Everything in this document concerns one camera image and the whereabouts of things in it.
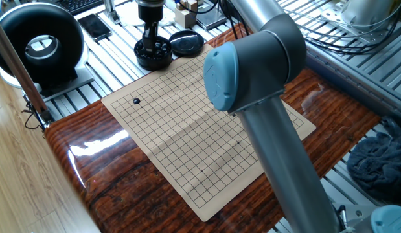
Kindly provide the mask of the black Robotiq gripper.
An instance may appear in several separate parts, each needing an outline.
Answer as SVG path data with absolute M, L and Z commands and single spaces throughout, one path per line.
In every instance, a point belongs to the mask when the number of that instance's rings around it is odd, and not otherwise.
M 139 5 L 138 15 L 146 24 L 143 33 L 143 49 L 146 52 L 154 52 L 157 41 L 158 23 L 163 18 L 163 5 Z

